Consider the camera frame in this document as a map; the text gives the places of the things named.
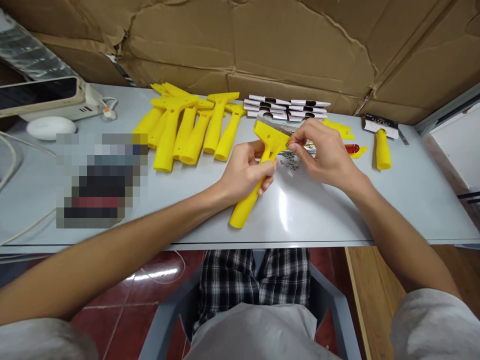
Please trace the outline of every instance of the gray chair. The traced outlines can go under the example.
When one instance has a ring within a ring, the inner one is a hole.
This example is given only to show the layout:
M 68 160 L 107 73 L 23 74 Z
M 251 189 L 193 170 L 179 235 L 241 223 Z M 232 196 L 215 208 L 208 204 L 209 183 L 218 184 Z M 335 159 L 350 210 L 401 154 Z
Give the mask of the gray chair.
M 265 257 L 265 250 L 254 250 L 256 274 Z M 180 317 L 183 330 L 192 342 L 192 330 L 198 319 L 197 300 L 200 296 L 200 267 L 180 288 L 158 306 L 140 353 L 140 360 L 163 360 L 167 357 L 175 322 Z M 347 298 L 315 266 L 311 266 L 309 310 L 317 318 L 317 330 L 327 310 L 333 315 L 338 355 L 345 360 L 360 360 Z

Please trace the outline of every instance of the white sleeve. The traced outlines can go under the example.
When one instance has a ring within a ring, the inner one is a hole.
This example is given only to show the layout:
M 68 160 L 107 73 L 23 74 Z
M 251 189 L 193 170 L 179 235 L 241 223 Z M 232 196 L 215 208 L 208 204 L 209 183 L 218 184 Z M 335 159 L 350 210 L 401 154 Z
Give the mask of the white sleeve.
M 95 344 L 68 322 L 56 318 L 0 326 L 1 360 L 96 360 Z
M 480 321 L 459 298 L 434 289 L 406 295 L 393 317 L 395 359 L 480 359 Z

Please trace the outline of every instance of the white mouse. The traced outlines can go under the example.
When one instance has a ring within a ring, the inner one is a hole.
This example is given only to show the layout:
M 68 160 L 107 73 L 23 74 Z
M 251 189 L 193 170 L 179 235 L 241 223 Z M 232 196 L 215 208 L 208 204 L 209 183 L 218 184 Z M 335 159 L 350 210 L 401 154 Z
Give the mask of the white mouse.
M 45 116 L 32 120 L 26 126 L 26 132 L 39 140 L 54 141 L 57 134 L 73 134 L 77 126 L 72 120 L 61 116 Z

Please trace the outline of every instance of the white table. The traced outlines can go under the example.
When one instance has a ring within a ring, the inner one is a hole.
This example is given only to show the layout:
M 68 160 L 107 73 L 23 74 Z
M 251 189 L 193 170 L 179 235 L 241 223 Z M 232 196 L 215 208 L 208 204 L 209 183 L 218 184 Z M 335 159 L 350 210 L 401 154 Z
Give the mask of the white table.
M 151 89 L 93 85 L 104 96 L 119 100 L 118 119 L 101 121 L 98 117 L 76 122 L 80 133 L 131 133 L 158 97 Z M 224 129 L 230 114 L 223 120 Z M 400 129 L 410 142 L 389 141 L 392 168 L 378 171 L 372 167 L 374 135 L 361 129 L 358 117 L 329 114 L 333 122 L 351 127 L 355 140 L 348 143 L 367 146 L 357 166 L 377 189 L 415 226 L 431 244 L 480 243 L 480 234 L 457 200 L 449 184 L 424 148 L 411 126 Z M 242 118 L 235 143 L 256 140 L 253 118 Z M 37 141 L 25 133 L 25 122 L 10 131 L 12 135 L 56 150 L 56 144 Z M 22 164 L 0 193 L 0 241 L 23 230 L 55 206 L 57 184 L 55 160 L 18 142 Z M 10 164 L 4 144 L 0 144 L 0 177 Z M 147 187 L 137 206 L 121 223 L 139 218 L 185 199 L 217 181 L 226 166 L 212 155 L 202 154 L 197 166 L 176 161 L 171 173 L 152 169 L 155 153 L 148 154 Z M 318 185 L 307 176 L 303 166 L 291 170 L 280 165 L 275 181 L 257 201 L 245 227 L 228 226 L 232 209 L 212 217 L 171 245 L 175 250 L 336 247 L 372 245 L 372 237 L 353 203 L 339 190 Z M 54 215 L 9 245 L 0 254 L 54 253 L 91 237 L 101 229 L 57 229 Z

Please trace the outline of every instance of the hand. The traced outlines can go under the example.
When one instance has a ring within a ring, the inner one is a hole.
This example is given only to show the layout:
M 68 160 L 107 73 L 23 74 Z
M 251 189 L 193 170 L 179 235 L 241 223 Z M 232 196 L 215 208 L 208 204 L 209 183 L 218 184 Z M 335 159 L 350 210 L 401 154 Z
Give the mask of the hand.
M 313 157 L 304 145 L 310 139 L 316 147 Z M 345 193 L 370 182 L 352 161 L 337 130 L 308 119 L 293 133 L 289 149 L 305 164 L 308 174 L 316 181 L 332 185 Z
M 244 142 L 233 147 L 230 160 L 221 179 L 214 185 L 220 192 L 227 196 L 230 205 L 246 198 L 260 180 L 263 180 L 258 189 L 258 195 L 264 192 L 273 183 L 273 175 L 277 168 L 278 160 L 265 161 L 259 164 L 255 159 L 262 157 L 264 143 L 261 140 Z

